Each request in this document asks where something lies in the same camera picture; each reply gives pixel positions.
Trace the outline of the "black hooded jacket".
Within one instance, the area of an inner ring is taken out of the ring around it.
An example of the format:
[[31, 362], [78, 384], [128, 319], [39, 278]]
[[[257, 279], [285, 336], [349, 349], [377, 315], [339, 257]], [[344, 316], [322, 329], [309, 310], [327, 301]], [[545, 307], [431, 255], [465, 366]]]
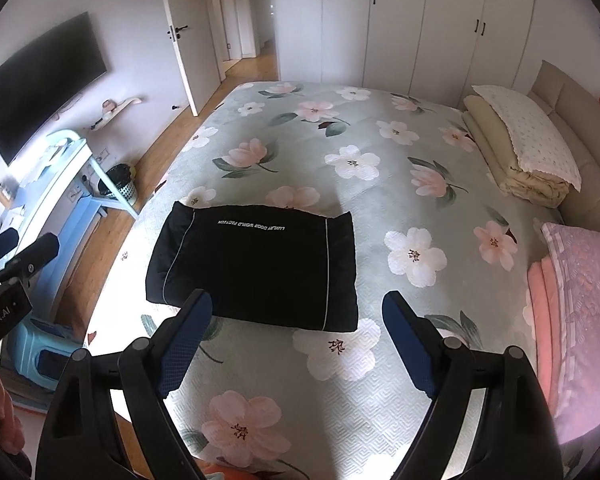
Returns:
[[213, 313], [265, 325], [352, 333], [358, 327], [351, 214], [265, 205], [173, 204], [149, 259], [146, 299], [184, 306], [208, 292]]

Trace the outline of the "white bedroom door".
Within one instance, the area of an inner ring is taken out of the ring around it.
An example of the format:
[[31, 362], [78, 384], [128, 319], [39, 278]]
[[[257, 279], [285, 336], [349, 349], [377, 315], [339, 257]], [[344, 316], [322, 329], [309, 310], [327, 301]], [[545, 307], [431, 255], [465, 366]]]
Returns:
[[199, 116], [221, 84], [212, 38], [210, 0], [163, 0], [189, 107]]

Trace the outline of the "light blue plastic stool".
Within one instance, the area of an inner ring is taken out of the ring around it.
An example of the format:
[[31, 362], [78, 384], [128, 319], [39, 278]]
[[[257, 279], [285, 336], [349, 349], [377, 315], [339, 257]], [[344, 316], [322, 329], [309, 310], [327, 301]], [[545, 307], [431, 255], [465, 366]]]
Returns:
[[56, 389], [70, 356], [81, 347], [68, 328], [30, 314], [7, 338], [7, 353], [16, 372], [50, 391]]

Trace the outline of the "light blue desk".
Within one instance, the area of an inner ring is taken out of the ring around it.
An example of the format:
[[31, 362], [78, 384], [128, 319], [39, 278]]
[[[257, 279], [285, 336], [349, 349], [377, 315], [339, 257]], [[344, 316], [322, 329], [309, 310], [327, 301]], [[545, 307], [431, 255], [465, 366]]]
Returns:
[[1, 216], [3, 231], [13, 228], [19, 242], [1, 258], [0, 269], [17, 252], [47, 232], [55, 234], [59, 252], [31, 282], [34, 315], [53, 321], [76, 259], [98, 219], [109, 209], [138, 213], [96, 160], [87, 140], [72, 130], [38, 139], [40, 156], [20, 182], [12, 206]]

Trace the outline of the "black waste basket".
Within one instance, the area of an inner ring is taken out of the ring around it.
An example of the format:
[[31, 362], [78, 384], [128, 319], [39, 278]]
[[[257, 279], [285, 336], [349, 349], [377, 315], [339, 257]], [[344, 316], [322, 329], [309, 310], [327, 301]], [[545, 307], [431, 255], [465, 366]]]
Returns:
[[117, 164], [107, 170], [106, 175], [130, 205], [134, 206], [137, 201], [135, 168], [128, 164]]

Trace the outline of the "orange trouser legs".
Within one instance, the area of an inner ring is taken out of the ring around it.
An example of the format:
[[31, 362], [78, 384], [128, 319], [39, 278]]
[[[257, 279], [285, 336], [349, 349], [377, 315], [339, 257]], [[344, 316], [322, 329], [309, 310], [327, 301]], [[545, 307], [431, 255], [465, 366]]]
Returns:
[[198, 462], [198, 467], [208, 480], [258, 480], [251, 472], [214, 463]]

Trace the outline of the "folded pink blanket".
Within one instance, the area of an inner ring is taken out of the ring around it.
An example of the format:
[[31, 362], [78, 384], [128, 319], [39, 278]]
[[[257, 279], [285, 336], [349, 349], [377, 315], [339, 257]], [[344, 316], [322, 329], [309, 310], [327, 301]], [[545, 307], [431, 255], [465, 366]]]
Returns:
[[532, 263], [527, 281], [530, 299], [527, 312], [536, 347], [536, 376], [548, 408], [555, 414], [562, 345], [557, 278], [550, 256]]

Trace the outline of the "pink purple floral blanket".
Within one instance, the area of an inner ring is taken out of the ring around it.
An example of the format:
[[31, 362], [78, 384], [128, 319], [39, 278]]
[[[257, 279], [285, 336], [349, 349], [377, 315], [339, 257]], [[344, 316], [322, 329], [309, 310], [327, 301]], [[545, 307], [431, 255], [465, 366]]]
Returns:
[[554, 423], [566, 443], [600, 426], [600, 232], [556, 223], [542, 232], [560, 322]]

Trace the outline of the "floral green bed cover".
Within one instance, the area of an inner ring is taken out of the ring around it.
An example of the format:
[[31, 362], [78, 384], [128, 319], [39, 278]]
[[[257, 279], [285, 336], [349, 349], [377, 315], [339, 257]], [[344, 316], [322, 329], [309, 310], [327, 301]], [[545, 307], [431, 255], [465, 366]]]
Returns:
[[174, 158], [111, 268], [93, 354], [196, 288], [213, 316], [166, 399], [189, 452], [258, 479], [387, 479], [429, 401], [382, 322], [535, 352], [527, 270], [557, 211], [509, 196], [458, 110], [385, 91], [243, 84]]

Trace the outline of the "folded beige quilt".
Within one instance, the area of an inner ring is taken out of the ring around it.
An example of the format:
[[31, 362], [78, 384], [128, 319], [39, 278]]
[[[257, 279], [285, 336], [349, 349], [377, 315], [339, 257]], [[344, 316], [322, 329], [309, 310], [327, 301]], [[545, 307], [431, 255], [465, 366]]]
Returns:
[[466, 96], [463, 120], [489, 166], [496, 186], [506, 195], [547, 208], [557, 208], [569, 193], [569, 184], [541, 171], [518, 165], [506, 125], [481, 96]]

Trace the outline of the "white dotted pillow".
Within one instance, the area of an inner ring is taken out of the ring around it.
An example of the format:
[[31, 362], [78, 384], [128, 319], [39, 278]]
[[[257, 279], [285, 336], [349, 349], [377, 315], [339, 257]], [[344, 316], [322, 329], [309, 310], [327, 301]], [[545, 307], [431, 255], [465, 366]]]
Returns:
[[505, 125], [518, 166], [568, 182], [581, 191], [582, 177], [573, 154], [558, 129], [531, 98], [493, 84], [473, 86]]

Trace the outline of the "beige padded headboard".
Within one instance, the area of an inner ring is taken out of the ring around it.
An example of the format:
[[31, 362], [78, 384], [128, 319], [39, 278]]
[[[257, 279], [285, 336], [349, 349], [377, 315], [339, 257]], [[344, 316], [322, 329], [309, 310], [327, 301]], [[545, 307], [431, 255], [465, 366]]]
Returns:
[[568, 145], [580, 171], [580, 191], [558, 207], [570, 226], [600, 231], [600, 103], [550, 62], [541, 64], [528, 93]]

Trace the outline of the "white wardrobe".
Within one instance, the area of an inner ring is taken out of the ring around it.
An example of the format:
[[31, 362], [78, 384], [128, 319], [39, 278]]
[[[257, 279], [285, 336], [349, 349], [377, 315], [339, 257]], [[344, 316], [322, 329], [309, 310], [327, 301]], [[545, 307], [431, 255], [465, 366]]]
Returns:
[[460, 105], [513, 85], [535, 0], [273, 0], [284, 79]]

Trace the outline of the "black wall television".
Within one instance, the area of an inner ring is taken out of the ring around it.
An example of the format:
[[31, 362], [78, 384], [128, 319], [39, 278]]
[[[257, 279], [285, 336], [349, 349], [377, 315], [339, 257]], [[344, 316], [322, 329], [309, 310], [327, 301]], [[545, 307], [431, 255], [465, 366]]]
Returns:
[[106, 73], [90, 14], [48, 30], [0, 66], [0, 155], [12, 162], [60, 108]]

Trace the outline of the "small white wall shelf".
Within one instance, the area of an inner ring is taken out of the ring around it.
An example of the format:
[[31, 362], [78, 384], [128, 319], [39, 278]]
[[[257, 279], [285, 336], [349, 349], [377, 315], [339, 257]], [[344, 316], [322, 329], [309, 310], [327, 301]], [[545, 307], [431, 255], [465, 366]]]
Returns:
[[131, 105], [142, 104], [142, 103], [143, 103], [143, 100], [141, 98], [137, 98], [136, 96], [134, 96], [134, 98], [126, 99], [122, 103], [115, 105], [112, 110], [108, 110], [108, 112], [105, 112], [104, 114], [102, 114], [102, 117], [99, 118], [99, 120], [96, 120], [96, 122], [94, 122], [93, 125], [90, 125], [90, 130], [98, 131], [102, 128], [105, 128], [106, 125], [108, 125], [110, 122], [112, 122], [114, 120], [114, 118], [116, 118], [118, 115], [120, 115], [128, 107], [130, 107]]

